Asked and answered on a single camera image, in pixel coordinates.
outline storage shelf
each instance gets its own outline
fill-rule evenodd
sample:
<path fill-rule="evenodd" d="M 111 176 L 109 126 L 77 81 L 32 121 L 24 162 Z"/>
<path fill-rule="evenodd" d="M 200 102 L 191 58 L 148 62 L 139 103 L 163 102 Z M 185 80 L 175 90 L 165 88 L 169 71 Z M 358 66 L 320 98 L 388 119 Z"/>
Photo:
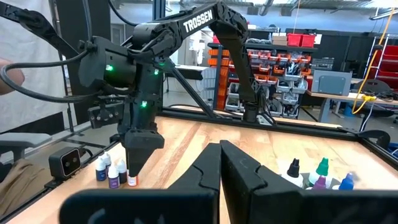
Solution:
<path fill-rule="evenodd" d="M 216 43 L 208 43 L 207 46 L 211 48 L 218 48 L 221 44 L 216 44 Z M 318 49 L 317 48 L 312 48 L 312 47 L 291 47 L 291 46 L 283 46 L 283 45 L 271 45 L 271 44 L 252 44 L 252 43 L 247 43 L 246 47 L 248 49 L 253 49 L 253 50 L 280 50 L 280 51 L 286 51 L 286 52 L 293 52 L 293 51 L 298 51 L 298 52 L 305 52 L 305 53 L 314 53 Z"/>

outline wall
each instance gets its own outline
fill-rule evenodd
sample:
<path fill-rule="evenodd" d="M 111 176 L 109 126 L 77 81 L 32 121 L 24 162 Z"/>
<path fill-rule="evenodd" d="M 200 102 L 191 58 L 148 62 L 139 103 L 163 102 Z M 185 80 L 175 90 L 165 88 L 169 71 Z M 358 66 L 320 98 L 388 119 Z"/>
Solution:
<path fill-rule="evenodd" d="M 173 11 L 166 12 L 167 15 L 175 14 L 180 10 L 180 6 L 171 5 Z M 246 15 L 246 7 L 232 7 L 240 12 L 251 23 L 257 26 L 267 27 L 275 24 L 282 30 L 293 28 L 297 10 L 292 12 L 291 17 L 280 16 L 279 8 L 271 8 L 266 16 Z M 151 4 L 124 4 L 119 12 L 129 21 L 149 22 L 152 20 Z M 339 30 L 349 32 L 371 32 L 376 24 L 374 31 L 378 32 L 382 25 L 382 19 L 376 21 L 369 20 L 370 14 L 359 11 L 337 11 L 330 14 L 330 11 L 319 9 L 300 9 L 296 28 L 299 29 L 320 29 L 320 30 Z M 114 14 L 111 15 L 112 23 L 123 23 Z M 398 21 L 393 19 L 390 23 L 388 33 L 398 34 Z"/>

